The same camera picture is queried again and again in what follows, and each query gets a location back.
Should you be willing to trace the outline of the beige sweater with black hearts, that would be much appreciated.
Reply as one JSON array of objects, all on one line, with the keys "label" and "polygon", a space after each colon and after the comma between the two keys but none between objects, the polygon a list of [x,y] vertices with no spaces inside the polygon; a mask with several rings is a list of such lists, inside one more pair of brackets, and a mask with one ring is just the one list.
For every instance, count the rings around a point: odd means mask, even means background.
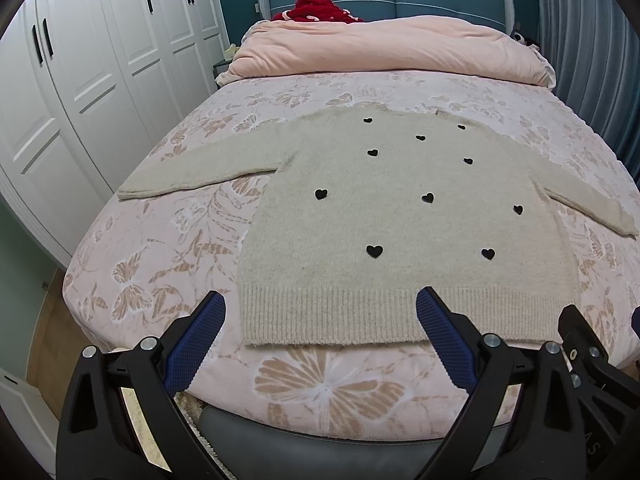
[{"label": "beige sweater with black hearts", "polygon": [[135,171],[117,195],[248,174],[269,176],[236,278],[251,346],[422,340],[424,287],[484,332],[549,339],[580,297],[556,208],[638,235],[619,202],[479,122],[377,106],[228,136]]}]

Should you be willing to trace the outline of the cream fluffy rug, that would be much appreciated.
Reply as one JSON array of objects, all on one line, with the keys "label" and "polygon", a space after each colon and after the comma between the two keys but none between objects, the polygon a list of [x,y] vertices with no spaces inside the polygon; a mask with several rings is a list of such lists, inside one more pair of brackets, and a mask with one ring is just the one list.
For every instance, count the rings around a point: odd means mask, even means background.
[{"label": "cream fluffy rug", "polygon": [[224,465],[218,460],[214,448],[209,444],[198,429],[198,422],[200,421],[201,414],[204,410],[204,403],[194,396],[191,396],[186,392],[178,392],[174,395],[175,404],[177,404],[180,413],[186,420],[186,423],[191,428],[194,436],[200,441],[203,448],[212,459],[212,461],[222,470],[222,478],[228,479],[227,471],[224,469]]}]

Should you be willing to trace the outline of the pink floral bed cover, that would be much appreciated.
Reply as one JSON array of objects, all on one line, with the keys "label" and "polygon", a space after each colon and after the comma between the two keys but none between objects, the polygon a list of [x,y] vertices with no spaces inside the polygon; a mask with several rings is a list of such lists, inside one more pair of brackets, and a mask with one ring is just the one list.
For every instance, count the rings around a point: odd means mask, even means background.
[{"label": "pink floral bed cover", "polygon": [[[448,110],[512,136],[564,165],[631,214],[639,192],[623,164],[550,91],[454,74],[383,72],[249,79],[192,112],[148,156],[157,164],[263,122],[325,107],[381,103]],[[152,200],[110,200],[79,244],[63,284],[86,335],[109,349],[163,333],[212,289],[224,294],[224,328],[190,391],[269,426],[352,440],[424,440],[446,434],[465,399],[429,344],[259,349],[243,344],[235,272],[267,185],[247,177]]]}]

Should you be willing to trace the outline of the blue-grey curtain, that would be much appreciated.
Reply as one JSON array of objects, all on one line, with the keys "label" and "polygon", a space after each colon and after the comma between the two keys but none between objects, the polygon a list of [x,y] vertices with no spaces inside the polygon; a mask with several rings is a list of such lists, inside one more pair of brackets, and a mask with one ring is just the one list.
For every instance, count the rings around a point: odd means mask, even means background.
[{"label": "blue-grey curtain", "polygon": [[539,0],[555,95],[639,180],[639,36],[616,0]]}]

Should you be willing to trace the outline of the white wardrobe with red stickers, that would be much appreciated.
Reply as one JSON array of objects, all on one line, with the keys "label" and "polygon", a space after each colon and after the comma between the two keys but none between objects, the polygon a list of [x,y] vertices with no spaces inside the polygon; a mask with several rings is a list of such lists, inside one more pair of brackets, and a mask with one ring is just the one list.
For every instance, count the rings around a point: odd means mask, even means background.
[{"label": "white wardrobe with red stickers", "polygon": [[103,206],[216,90],[220,0],[24,0],[1,39],[1,194],[67,266]]}]

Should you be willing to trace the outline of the pink folded duvet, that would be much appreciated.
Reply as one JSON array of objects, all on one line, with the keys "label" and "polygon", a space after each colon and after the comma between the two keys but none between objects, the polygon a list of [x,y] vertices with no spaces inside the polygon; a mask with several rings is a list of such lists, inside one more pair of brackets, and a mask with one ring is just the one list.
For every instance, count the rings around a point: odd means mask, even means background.
[{"label": "pink folded duvet", "polygon": [[248,78],[314,73],[426,70],[552,89],[552,65],[490,27],[422,15],[371,23],[259,22],[245,35],[218,86]]}]

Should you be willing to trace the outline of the small bedside table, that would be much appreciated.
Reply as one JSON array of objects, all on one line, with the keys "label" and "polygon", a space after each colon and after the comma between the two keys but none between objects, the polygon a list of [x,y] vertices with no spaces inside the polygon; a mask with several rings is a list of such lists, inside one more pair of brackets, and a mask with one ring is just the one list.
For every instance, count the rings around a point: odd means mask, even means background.
[{"label": "small bedside table", "polygon": [[217,78],[229,67],[237,50],[239,50],[239,48],[236,44],[230,44],[228,49],[224,50],[224,57],[212,67],[214,78]]}]

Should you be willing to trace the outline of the red garment near headboard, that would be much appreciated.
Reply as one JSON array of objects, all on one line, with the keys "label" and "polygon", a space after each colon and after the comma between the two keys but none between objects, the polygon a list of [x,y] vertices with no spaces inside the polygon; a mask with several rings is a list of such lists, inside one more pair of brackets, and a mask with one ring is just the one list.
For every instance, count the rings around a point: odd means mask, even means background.
[{"label": "red garment near headboard", "polygon": [[301,23],[362,23],[361,18],[340,8],[332,0],[296,0],[292,9],[274,14],[271,19]]}]

